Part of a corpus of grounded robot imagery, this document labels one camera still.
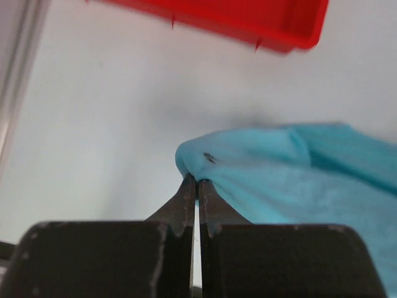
dark spot on cloth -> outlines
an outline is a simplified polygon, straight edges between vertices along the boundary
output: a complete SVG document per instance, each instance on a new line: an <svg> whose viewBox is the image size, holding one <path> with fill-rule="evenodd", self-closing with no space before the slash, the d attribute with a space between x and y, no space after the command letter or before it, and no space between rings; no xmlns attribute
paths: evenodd
<svg viewBox="0 0 397 298"><path fill-rule="evenodd" d="M213 164L216 163L216 158L213 157L211 154L205 152L203 155L210 163L213 163Z"/></svg>

cloth fold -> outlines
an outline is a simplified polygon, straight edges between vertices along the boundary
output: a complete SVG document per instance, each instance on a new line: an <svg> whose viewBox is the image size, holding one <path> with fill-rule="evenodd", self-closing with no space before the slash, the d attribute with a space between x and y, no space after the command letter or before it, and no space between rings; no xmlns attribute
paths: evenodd
<svg viewBox="0 0 397 298"><path fill-rule="evenodd" d="M342 124L235 129L181 144L176 165L255 224L354 228L397 296L396 145Z"/></svg>

red container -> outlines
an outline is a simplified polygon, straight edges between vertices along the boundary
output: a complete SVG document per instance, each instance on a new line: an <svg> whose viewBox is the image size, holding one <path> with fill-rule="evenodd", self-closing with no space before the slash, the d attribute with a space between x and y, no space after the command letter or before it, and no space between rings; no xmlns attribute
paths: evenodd
<svg viewBox="0 0 397 298"><path fill-rule="evenodd" d="M278 52L318 43L328 0L108 0Z"/></svg>

fabric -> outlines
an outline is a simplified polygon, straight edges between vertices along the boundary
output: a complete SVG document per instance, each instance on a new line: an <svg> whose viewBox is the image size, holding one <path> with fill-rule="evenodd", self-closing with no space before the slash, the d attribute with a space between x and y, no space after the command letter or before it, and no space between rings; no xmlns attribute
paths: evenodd
<svg viewBox="0 0 397 298"><path fill-rule="evenodd" d="M181 144L176 165L255 224L354 228L397 296L397 145L340 124L236 129Z"/></svg>

white background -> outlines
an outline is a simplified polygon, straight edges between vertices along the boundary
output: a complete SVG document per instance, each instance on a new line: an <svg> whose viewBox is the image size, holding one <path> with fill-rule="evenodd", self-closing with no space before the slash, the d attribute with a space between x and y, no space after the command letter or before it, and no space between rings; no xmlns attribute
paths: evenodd
<svg viewBox="0 0 397 298"><path fill-rule="evenodd" d="M395 0L330 0L319 45L283 56L53 0L1 181L0 239L39 220L144 219L181 182L178 144L214 130L345 121L397 141L396 15Z"/></svg>

